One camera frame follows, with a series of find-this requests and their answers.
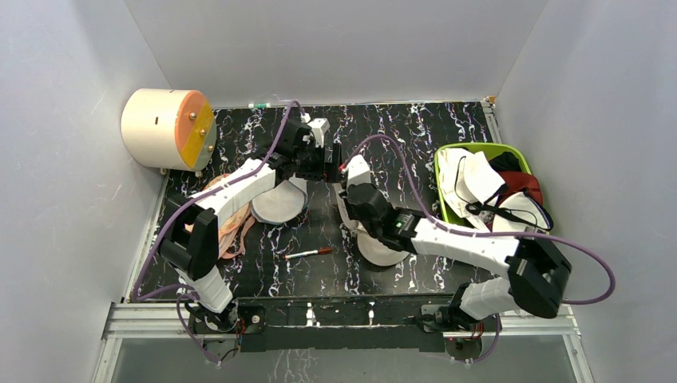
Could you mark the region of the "black bra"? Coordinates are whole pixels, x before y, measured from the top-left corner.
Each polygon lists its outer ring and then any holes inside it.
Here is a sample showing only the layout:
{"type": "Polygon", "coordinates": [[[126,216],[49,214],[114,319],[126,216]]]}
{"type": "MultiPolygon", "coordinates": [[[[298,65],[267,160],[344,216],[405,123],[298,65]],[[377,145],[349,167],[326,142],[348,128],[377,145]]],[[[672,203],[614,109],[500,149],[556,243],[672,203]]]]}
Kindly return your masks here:
{"type": "Polygon", "coordinates": [[[537,201],[519,192],[501,202],[497,201],[494,207],[486,207],[491,211],[493,221],[490,231],[536,231],[547,233],[553,229],[552,216],[537,201]]]}

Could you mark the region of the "white bra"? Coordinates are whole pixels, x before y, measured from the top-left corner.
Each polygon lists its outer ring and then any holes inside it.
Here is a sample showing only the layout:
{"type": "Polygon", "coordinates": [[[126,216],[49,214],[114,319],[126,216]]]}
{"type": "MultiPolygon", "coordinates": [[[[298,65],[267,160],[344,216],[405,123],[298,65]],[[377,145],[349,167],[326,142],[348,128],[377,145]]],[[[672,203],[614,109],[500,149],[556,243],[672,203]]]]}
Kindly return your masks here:
{"type": "Polygon", "coordinates": [[[483,152],[444,148],[436,154],[438,188],[450,210],[471,227],[489,232],[494,207],[507,183],[483,152]]]}

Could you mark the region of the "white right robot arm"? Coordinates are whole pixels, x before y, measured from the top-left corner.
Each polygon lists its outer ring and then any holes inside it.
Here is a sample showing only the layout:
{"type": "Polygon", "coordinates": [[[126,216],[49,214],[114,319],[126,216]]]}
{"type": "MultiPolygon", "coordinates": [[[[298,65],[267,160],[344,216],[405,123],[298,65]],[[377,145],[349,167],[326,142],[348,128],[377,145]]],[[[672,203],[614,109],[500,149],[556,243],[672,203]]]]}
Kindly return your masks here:
{"type": "Polygon", "coordinates": [[[393,206],[373,184],[337,193],[342,217],[358,225],[358,247],[374,265],[386,267],[408,255],[454,259],[487,270],[493,278],[461,284],[449,305],[414,320],[428,331],[471,330],[510,310],[554,318],[563,301],[571,263],[544,238],[493,237],[429,220],[421,211],[393,206]]]}

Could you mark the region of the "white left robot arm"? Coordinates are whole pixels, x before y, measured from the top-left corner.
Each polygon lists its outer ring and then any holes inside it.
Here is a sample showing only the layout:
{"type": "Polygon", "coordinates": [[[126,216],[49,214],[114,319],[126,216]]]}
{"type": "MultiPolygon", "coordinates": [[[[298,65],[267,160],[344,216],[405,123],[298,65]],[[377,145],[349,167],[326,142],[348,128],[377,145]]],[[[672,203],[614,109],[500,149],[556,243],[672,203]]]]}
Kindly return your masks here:
{"type": "Polygon", "coordinates": [[[205,191],[168,201],[170,216],[158,236],[159,256],[196,292],[193,315],[228,332],[239,315],[233,294],[216,263],[224,250],[219,230],[255,197],[292,177],[336,183],[340,180],[341,145],[325,149],[326,118],[307,123],[289,120],[278,140],[262,146],[236,171],[205,191]]]}

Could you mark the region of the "pink floral laundry bag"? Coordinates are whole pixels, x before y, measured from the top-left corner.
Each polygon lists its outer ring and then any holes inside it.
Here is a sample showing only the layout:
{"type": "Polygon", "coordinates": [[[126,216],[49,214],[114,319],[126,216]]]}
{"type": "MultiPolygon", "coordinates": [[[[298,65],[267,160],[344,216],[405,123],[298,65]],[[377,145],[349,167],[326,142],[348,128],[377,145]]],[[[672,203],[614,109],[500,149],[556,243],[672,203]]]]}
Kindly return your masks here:
{"type": "Polygon", "coordinates": [[[256,219],[249,203],[226,219],[218,230],[219,258],[233,259],[243,255],[246,251],[246,235],[255,223],[256,219]]]}

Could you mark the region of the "maroon bra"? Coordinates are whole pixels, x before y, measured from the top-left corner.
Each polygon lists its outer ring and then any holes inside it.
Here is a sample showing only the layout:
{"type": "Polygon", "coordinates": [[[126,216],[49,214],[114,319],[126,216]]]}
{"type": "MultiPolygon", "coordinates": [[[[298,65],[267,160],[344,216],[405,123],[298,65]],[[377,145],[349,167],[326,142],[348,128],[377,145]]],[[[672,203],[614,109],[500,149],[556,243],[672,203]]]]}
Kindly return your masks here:
{"type": "Polygon", "coordinates": [[[498,175],[504,180],[505,188],[498,194],[498,201],[501,202],[511,195],[519,192],[525,192],[527,196],[537,201],[540,205],[544,204],[543,193],[538,179],[527,172],[498,172],[498,175]]]}

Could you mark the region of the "red capped marker pen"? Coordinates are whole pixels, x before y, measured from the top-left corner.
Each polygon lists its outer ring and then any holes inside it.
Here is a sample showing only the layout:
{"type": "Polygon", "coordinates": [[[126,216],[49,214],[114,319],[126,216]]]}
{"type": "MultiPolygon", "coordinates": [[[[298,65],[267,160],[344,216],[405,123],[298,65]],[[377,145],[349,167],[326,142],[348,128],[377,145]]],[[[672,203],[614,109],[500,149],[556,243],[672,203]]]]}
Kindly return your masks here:
{"type": "Polygon", "coordinates": [[[314,250],[310,250],[310,251],[301,251],[301,252],[298,252],[298,253],[285,255],[285,256],[284,256],[284,259],[285,259],[285,260],[299,259],[299,258],[303,258],[303,257],[307,257],[307,256],[312,256],[312,255],[326,255],[326,254],[331,254],[332,252],[333,252],[333,248],[332,248],[332,247],[322,247],[322,248],[314,249],[314,250]]]}

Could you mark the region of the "green white tape strip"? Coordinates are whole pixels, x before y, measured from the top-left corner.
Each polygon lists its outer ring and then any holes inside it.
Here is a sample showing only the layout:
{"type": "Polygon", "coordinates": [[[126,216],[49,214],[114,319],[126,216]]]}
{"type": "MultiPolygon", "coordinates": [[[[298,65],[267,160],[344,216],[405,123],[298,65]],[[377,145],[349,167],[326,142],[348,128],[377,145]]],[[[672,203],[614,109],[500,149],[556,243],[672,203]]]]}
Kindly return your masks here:
{"type": "Polygon", "coordinates": [[[271,104],[270,103],[250,103],[248,104],[248,108],[250,109],[267,109],[270,108],[271,104]]]}

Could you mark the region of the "green plastic basket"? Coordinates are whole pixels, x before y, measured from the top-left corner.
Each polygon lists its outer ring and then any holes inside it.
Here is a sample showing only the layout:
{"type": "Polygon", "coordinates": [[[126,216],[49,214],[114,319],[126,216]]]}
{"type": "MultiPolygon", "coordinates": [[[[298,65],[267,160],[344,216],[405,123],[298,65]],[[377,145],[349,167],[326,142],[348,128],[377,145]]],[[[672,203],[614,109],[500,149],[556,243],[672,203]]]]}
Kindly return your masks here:
{"type": "Polygon", "coordinates": [[[438,196],[440,199],[440,204],[441,204],[441,213],[443,220],[447,223],[452,223],[452,224],[457,224],[461,225],[464,227],[471,227],[468,221],[459,219],[448,207],[448,205],[445,203],[443,200],[443,197],[441,195],[441,191],[438,188],[438,174],[437,174],[437,160],[436,160],[436,154],[439,153],[442,149],[444,148],[464,148],[470,152],[483,152],[486,156],[487,159],[491,160],[495,156],[499,156],[502,152],[513,152],[515,156],[518,157],[521,167],[524,172],[528,172],[530,174],[531,171],[529,169],[529,166],[526,163],[525,158],[522,156],[522,154],[516,150],[513,147],[510,147],[505,144],[493,144],[493,143],[461,143],[461,144],[448,144],[440,149],[437,150],[434,156],[434,167],[435,167],[435,176],[436,176],[436,181],[437,181],[437,189],[438,189],[438,196]]]}

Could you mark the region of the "black garment in basket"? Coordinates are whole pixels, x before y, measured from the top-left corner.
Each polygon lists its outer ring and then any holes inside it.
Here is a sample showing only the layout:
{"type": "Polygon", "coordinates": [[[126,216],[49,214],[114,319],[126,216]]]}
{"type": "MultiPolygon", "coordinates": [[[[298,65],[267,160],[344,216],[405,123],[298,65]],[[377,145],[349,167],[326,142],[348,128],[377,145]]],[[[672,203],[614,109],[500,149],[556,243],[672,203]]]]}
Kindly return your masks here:
{"type": "Polygon", "coordinates": [[[502,152],[489,161],[495,172],[523,172],[521,163],[513,152],[502,152]]]}

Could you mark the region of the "cream drum with orange lid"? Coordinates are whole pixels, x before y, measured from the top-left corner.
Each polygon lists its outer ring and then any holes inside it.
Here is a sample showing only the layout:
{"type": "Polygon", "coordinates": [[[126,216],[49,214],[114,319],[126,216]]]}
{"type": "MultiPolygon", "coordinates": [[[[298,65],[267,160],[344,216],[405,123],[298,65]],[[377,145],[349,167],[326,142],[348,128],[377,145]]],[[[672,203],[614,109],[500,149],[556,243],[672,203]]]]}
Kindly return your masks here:
{"type": "Polygon", "coordinates": [[[121,135],[139,164],[201,177],[216,148],[216,118],[198,90],[138,89],[123,109],[121,135]]]}

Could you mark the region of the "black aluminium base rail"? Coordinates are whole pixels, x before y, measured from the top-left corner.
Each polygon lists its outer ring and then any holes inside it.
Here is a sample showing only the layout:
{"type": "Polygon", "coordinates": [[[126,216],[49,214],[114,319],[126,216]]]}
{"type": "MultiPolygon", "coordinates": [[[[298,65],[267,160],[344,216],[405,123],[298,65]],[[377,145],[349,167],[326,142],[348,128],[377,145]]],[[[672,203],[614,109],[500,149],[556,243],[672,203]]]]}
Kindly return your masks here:
{"type": "Polygon", "coordinates": [[[445,294],[242,298],[224,329],[191,303],[120,303],[112,306],[103,338],[187,339],[208,361],[237,353],[282,349],[416,349],[475,358],[483,338],[509,333],[518,311],[469,327],[451,323],[445,294]]]}

